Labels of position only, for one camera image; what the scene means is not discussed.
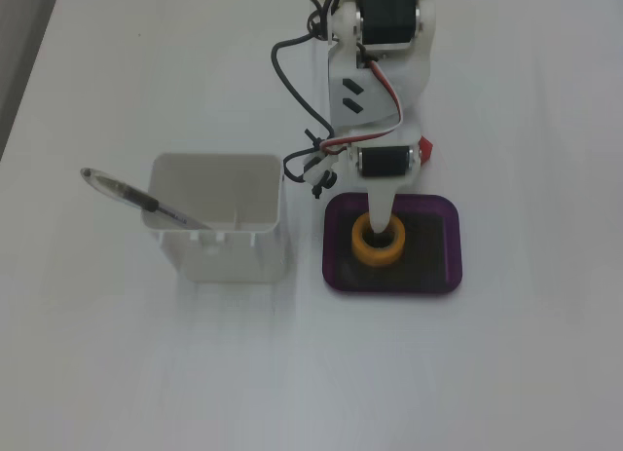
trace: white table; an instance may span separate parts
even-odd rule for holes
[[[0,164],[2,449],[620,448],[623,0],[436,1],[414,191],[460,214],[442,301],[332,293],[331,195],[292,184],[289,278],[195,287],[78,176],[305,145],[269,52],[306,0],[57,1]],[[310,97],[312,54],[281,55]]]

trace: clear plastic pen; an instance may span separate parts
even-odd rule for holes
[[[95,169],[81,169],[80,174],[90,186],[100,193],[112,198],[116,201],[121,201],[127,205],[140,207],[147,212],[153,212],[160,215],[170,222],[174,222],[176,225],[187,230],[210,230],[210,227],[199,222],[197,219],[174,209],[171,206],[167,206],[156,198],[143,193],[136,188],[129,186],[123,181],[118,180],[110,176],[103,171]]]

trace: purple tray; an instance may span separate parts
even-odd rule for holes
[[[462,279],[458,212],[445,198],[396,195],[392,212],[405,224],[407,242],[401,260],[387,268],[369,268],[350,250],[350,230],[368,211],[368,195],[335,197],[324,215],[322,274],[335,290],[356,293],[445,294]]]

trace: white container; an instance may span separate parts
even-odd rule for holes
[[[193,282],[277,282],[286,269],[281,160],[270,155],[163,154],[149,194],[213,230],[184,230],[143,211],[167,259]]]

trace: orange ring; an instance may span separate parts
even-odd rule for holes
[[[352,226],[352,253],[366,266],[381,268],[398,261],[405,249],[405,226],[394,214],[389,218],[387,230],[393,232],[394,238],[386,248],[374,248],[363,240],[363,234],[371,229],[370,213],[359,216]]]

